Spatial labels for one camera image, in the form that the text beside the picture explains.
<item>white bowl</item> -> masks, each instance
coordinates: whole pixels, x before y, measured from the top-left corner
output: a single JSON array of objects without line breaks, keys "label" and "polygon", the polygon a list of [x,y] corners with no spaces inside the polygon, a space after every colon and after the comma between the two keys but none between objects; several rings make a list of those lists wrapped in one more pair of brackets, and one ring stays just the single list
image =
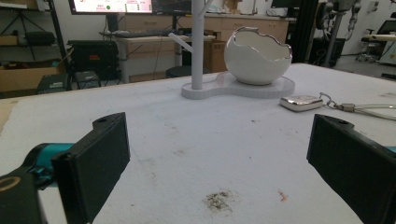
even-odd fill
[{"label": "white bowl", "polygon": [[227,69],[240,82],[267,85],[283,76],[291,64],[291,47],[255,27],[233,32],[224,50]]}]

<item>white stand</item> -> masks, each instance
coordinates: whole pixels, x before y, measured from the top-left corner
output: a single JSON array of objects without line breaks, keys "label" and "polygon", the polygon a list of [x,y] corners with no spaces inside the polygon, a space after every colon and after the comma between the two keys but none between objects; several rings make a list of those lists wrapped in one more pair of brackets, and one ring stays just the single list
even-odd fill
[{"label": "white stand", "polygon": [[200,90],[194,90],[186,84],[181,88],[181,95],[192,100],[204,100],[218,95],[238,95],[258,99],[280,99],[294,93],[295,84],[286,77],[280,77],[271,84],[254,86],[241,83],[230,72],[217,75],[216,79],[205,82]]}]

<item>keychain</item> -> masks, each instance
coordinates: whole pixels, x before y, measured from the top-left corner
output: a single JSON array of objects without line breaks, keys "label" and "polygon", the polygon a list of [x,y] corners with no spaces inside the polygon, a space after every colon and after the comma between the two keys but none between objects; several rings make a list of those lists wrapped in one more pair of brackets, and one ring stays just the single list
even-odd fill
[{"label": "keychain", "polygon": [[360,112],[362,114],[374,116],[374,117],[379,117],[381,119],[392,119],[396,120],[396,115],[386,115],[386,114],[380,114],[376,113],[374,111],[371,111],[369,109],[396,109],[396,105],[354,105],[354,104],[337,104],[335,101],[332,100],[332,97],[330,97],[328,94],[321,92],[319,98],[321,99],[322,96],[326,96],[329,98],[328,102],[326,105],[329,108],[332,109],[338,109],[346,112]]}]

